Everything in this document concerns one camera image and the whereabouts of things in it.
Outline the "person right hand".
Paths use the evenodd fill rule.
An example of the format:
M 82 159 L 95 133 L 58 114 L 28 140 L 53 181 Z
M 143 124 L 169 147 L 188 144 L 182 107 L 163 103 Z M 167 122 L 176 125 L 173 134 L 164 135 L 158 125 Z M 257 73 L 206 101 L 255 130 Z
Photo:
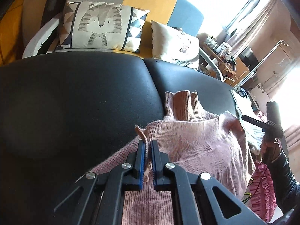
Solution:
M 266 137 L 264 136 L 260 148 L 262 161 L 266 165 L 276 160 L 281 154 L 281 147 L 278 143 L 278 139 L 271 141 L 266 139 Z

